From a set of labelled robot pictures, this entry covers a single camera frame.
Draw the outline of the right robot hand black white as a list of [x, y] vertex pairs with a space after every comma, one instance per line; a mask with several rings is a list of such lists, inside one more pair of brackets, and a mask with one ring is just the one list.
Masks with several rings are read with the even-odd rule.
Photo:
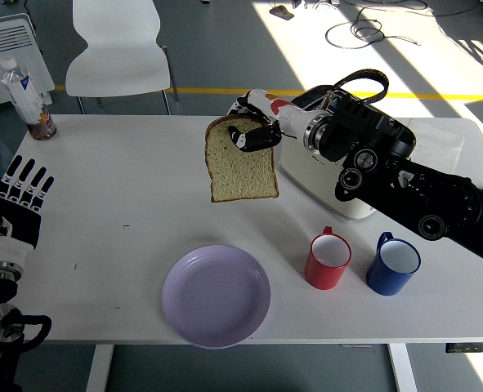
[[227, 128], [233, 144], [246, 153], [273, 148], [281, 142], [282, 136], [303, 145], [312, 120], [312, 115], [304, 109], [262, 89], [252, 89], [240, 97], [229, 114], [256, 114], [263, 118], [263, 125], [251, 131], [242, 132], [235, 126]]

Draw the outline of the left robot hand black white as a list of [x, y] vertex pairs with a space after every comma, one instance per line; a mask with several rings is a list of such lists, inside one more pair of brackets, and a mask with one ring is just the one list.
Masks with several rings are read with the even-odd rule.
[[0, 179], [0, 264], [22, 269], [38, 245], [40, 211], [55, 178], [20, 155]]

